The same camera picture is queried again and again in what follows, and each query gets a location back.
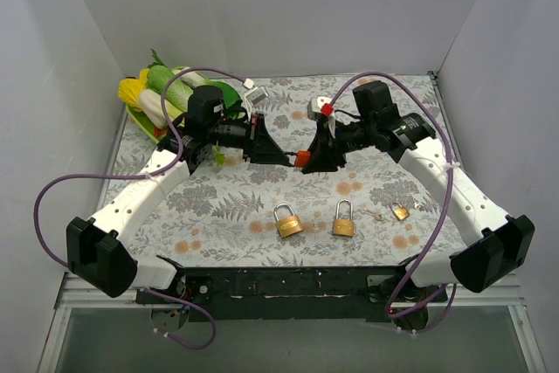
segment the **small padlock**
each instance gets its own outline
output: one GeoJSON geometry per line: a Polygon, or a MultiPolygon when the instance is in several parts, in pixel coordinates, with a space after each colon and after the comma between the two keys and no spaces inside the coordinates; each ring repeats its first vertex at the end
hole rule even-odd
{"type": "Polygon", "coordinates": [[[410,216],[410,212],[400,203],[390,203],[390,209],[398,220],[404,220],[410,216]]]}
{"type": "Polygon", "coordinates": [[[335,206],[335,219],[332,226],[332,234],[336,236],[345,236],[346,238],[353,238],[355,233],[355,224],[353,223],[353,204],[349,200],[340,200],[335,206]],[[349,204],[349,220],[340,218],[340,204],[349,204]]]}
{"type": "Polygon", "coordinates": [[[273,209],[273,218],[276,219],[276,226],[278,226],[278,232],[282,239],[305,230],[303,229],[303,225],[299,220],[299,216],[295,215],[293,209],[291,208],[291,205],[289,204],[283,203],[276,205],[276,208],[273,209]],[[291,213],[291,216],[279,220],[278,209],[281,207],[287,207],[289,209],[289,212],[291,213]]]}

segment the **white wall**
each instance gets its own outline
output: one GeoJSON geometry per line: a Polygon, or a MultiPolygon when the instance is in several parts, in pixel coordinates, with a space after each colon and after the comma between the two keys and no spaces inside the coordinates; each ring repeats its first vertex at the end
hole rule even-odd
{"type": "Polygon", "coordinates": [[[440,68],[474,0],[85,0],[127,75],[172,66],[251,75],[440,68]]]}
{"type": "MultiPolygon", "coordinates": [[[[0,0],[0,370],[31,372],[45,343],[62,269],[40,248],[31,212],[55,176],[102,171],[122,73],[83,0],[0,0]]],[[[42,225],[66,258],[66,224],[91,213],[99,184],[47,196],[42,225]]]]}
{"type": "Polygon", "coordinates": [[[559,370],[559,0],[476,0],[440,72],[473,179],[535,236],[519,271],[548,371],[559,370]]]}

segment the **floral tablecloth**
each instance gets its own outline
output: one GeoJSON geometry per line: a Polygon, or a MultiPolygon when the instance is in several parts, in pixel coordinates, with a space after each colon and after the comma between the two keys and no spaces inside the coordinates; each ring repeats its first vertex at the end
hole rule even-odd
{"type": "MultiPolygon", "coordinates": [[[[266,113],[273,139],[284,150],[307,149],[315,131],[314,122],[306,117],[308,100],[333,96],[348,78],[256,79],[271,94],[257,109],[266,113]]],[[[444,126],[429,77],[403,76],[400,80],[444,126]]],[[[403,91],[389,85],[401,114],[420,113],[403,91]]],[[[356,113],[350,89],[337,107],[356,113]]],[[[137,173],[154,147],[128,120],[114,173],[137,173]]],[[[423,186],[373,148],[347,154],[345,169],[319,175],[250,164],[243,161],[240,150],[224,149],[224,153],[224,166],[203,164],[155,209],[136,234],[131,253],[162,255],[184,266],[393,265],[420,251],[438,218],[439,206],[423,186]],[[353,238],[332,235],[335,206],[342,198],[354,205],[353,238]],[[389,208],[392,202],[405,206],[410,217],[397,221],[389,208]],[[273,208],[279,203],[293,207],[304,232],[280,238],[273,219],[273,208]]],[[[112,181],[106,202],[125,184],[112,181]]],[[[458,231],[447,219],[433,251],[460,244],[458,231]]]]}

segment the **metal frame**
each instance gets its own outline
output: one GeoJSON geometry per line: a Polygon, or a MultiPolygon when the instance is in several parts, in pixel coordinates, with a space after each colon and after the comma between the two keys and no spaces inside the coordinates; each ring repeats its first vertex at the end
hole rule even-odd
{"type": "MultiPolygon", "coordinates": [[[[454,152],[456,153],[459,162],[462,162],[459,148],[452,133],[451,125],[445,111],[444,103],[442,101],[441,93],[437,85],[437,72],[428,72],[431,78],[431,83],[438,99],[441,113],[445,119],[446,129],[450,136],[454,152]]],[[[114,168],[114,163],[121,144],[121,137],[124,127],[127,122],[127,114],[123,108],[121,121],[118,130],[115,134],[114,144],[109,154],[107,162],[107,173],[111,173],[114,168]]],[[[109,181],[106,180],[100,190],[100,198],[98,202],[98,209],[104,204],[107,194],[109,181]]],[[[116,299],[107,297],[101,291],[95,289],[84,280],[75,276],[74,274],[67,273],[63,279],[59,298],[57,301],[57,309],[55,310],[52,319],[50,333],[48,335],[45,349],[38,367],[39,372],[50,372],[56,369],[59,359],[59,353],[62,349],[66,331],[68,329],[68,321],[73,308],[172,308],[179,305],[173,304],[148,304],[140,305],[135,303],[137,292],[135,290],[128,290],[123,295],[116,299]]],[[[412,303],[398,302],[393,305],[394,308],[408,307],[412,303]]],[[[430,306],[438,307],[445,306],[445,302],[432,302],[430,306]]],[[[524,298],[521,295],[521,290],[518,282],[513,274],[498,281],[486,291],[481,294],[473,294],[463,287],[458,287],[453,306],[461,307],[487,307],[487,306],[507,306],[511,314],[511,319],[514,323],[515,332],[518,336],[521,345],[522,353],[526,359],[527,366],[531,372],[545,372],[542,357],[535,342],[534,334],[529,325],[528,317],[526,315],[526,308],[524,306],[524,298]]]]}
{"type": "Polygon", "coordinates": [[[545,365],[543,364],[542,355],[535,341],[534,332],[530,327],[527,308],[525,306],[509,306],[508,311],[513,320],[514,331],[521,345],[524,360],[528,366],[528,371],[545,373],[545,365]]]}
{"type": "Polygon", "coordinates": [[[54,311],[51,328],[46,337],[43,355],[38,365],[38,373],[50,373],[56,369],[68,329],[70,314],[72,314],[72,310],[69,307],[58,308],[54,311]]]}

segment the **glass panel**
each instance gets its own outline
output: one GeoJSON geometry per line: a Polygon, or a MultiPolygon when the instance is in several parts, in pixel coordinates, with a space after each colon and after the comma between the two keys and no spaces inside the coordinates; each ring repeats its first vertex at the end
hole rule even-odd
{"type": "MultiPolygon", "coordinates": [[[[217,325],[216,341],[193,351],[154,334],[149,309],[74,309],[57,372],[528,371],[506,307],[455,307],[416,338],[358,320],[217,325]]],[[[187,323],[178,334],[201,342],[209,332],[187,323]]]]}

